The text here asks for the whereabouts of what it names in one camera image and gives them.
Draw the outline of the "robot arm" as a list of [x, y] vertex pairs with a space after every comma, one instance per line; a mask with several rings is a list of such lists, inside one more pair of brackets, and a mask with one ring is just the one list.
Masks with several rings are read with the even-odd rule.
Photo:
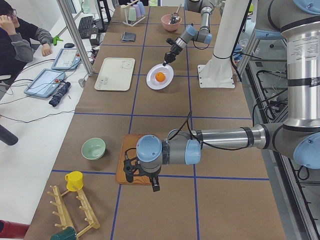
[[215, 0], [185, 0], [184, 7], [187, 11], [200, 13], [201, 22], [199, 30], [192, 24], [185, 27], [184, 32], [176, 39], [168, 38], [166, 41], [171, 45], [170, 51], [164, 55], [163, 66], [176, 60], [176, 56], [187, 46], [190, 40], [209, 45], [212, 40], [210, 18], [215, 8]]
[[317, 0], [260, 0], [255, 33], [286, 40], [288, 117], [282, 123], [212, 130], [172, 130], [166, 139], [142, 136], [136, 157], [124, 161], [126, 180], [147, 176], [160, 190], [163, 165], [197, 164], [201, 150], [256, 147], [282, 154], [309, 169], [320, 167], [320, 3]]

